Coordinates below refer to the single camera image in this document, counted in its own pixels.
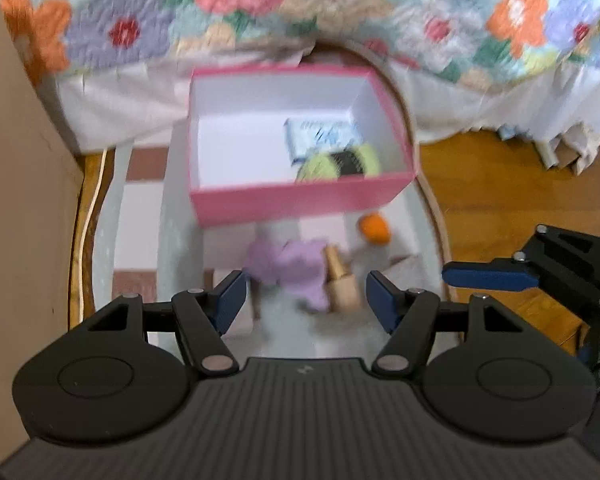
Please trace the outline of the wooden cap perfume bottle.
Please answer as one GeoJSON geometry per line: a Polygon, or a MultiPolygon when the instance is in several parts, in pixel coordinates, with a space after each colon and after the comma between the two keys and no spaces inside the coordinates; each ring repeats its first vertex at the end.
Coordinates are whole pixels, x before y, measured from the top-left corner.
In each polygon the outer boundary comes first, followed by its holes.
{"type": "Polygon", "coordinates": [[[351,313],[362,309],[363,300],[358,279],[343,261],[335,245],[323,249],[327,278],[325,288],[334,312],[351,313]]]}

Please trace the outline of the purple cloth item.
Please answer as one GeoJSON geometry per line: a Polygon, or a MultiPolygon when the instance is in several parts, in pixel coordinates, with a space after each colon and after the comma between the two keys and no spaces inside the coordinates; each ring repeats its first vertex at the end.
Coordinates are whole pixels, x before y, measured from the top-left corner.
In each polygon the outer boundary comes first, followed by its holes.
{"type": "Polygon", "coordinates": [[[324,238],[279,242],[259,237],[247,250],[246,273],[266,286],[279,286],[314,311],[329,309],[325,292],[327,278],[324,238]]]}

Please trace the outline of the orange makeup sponge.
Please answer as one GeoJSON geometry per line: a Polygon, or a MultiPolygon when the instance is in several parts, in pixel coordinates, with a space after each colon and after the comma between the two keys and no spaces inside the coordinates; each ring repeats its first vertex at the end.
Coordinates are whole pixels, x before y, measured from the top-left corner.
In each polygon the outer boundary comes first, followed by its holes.
{"type": "Polygon", "coordinates": [[[389,223],[378,211],[364,214],[358,219],[358,230],[367,243],[386,246],[391,242],[389,223]]]}

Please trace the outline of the round checkered rug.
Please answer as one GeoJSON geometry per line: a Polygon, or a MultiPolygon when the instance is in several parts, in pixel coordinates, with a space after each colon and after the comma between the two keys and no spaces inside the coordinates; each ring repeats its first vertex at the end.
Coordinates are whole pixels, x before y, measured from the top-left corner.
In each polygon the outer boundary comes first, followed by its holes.
{"type": "MultiPolygon", "coordinates": [[[[363,240],[354,212],[205,228],[187,198],[184,150],[184,120],[177,117],[166,128],[87,157],[84,186],[91,212],[81,231],[86,312],[126,292],[166,301],[189,286],[207,289],[277,246],[303,254],[315,241],[334,245],[359,281],[379,270],[396,286],[448,296],[440,276],[448,241],[424,180],[382,208],[392,232],[386,246],[363,240]]],[[[315,312],[286,289],[251,281],[225,339],[240,360],[369,358],[386,336],[369,308],[315,312]]]]}

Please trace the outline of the yellow green black roll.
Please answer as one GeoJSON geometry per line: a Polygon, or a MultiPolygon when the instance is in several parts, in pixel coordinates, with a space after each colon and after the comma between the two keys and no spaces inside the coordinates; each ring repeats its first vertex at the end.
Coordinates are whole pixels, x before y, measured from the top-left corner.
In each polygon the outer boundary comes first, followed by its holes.
{"type": "Polygon", "coordinates": [[[333,181],[343,177],[378,177],[382,173],[376,150],[368,143],[350,144],[338,151],[310,151],[296,180],[333,181]]]}

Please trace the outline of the pink cardboard box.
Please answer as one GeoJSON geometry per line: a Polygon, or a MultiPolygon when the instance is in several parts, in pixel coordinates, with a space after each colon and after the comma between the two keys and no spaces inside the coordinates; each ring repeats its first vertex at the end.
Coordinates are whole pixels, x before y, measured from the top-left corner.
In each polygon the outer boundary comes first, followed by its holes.
{"type": "Polygon", "coordinates": [[[197,68],[187,129],[204,228],[377,208],[416,176],[406,121],[368,68],[197,68]]]}

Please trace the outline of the white patterned small box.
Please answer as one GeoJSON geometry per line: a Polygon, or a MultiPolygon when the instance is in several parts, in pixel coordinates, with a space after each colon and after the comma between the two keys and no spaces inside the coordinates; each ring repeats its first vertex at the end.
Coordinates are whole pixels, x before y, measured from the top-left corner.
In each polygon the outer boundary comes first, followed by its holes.
{"type": "Polygon", "coordinates": [[[338,151],[350,144],[362,144],[353,122],[331,119],[289,118],[284,123],[290,162],[300,164],[310,151],[338,151]]]}

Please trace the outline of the beige cardboard panel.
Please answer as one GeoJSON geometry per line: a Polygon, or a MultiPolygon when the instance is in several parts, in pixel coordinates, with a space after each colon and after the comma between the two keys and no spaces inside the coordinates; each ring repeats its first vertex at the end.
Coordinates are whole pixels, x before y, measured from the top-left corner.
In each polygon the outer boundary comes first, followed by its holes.
{"type": "Polygon", "coordinates": [[[23,69],[0,8],[0,462],[27,439],[12,380],[68,328],[83,174],[23,69]]]}

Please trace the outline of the floral quilt bedspread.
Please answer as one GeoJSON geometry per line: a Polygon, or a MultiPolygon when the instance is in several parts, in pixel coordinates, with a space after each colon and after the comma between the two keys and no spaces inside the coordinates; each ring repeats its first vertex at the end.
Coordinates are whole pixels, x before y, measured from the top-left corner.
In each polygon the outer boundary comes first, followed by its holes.
{"type": "Polygon", "coordinates": [[[34,84],[273,38],[348,38],[453,84],[600,69],[600,0],[0,0],[34,84]]]}

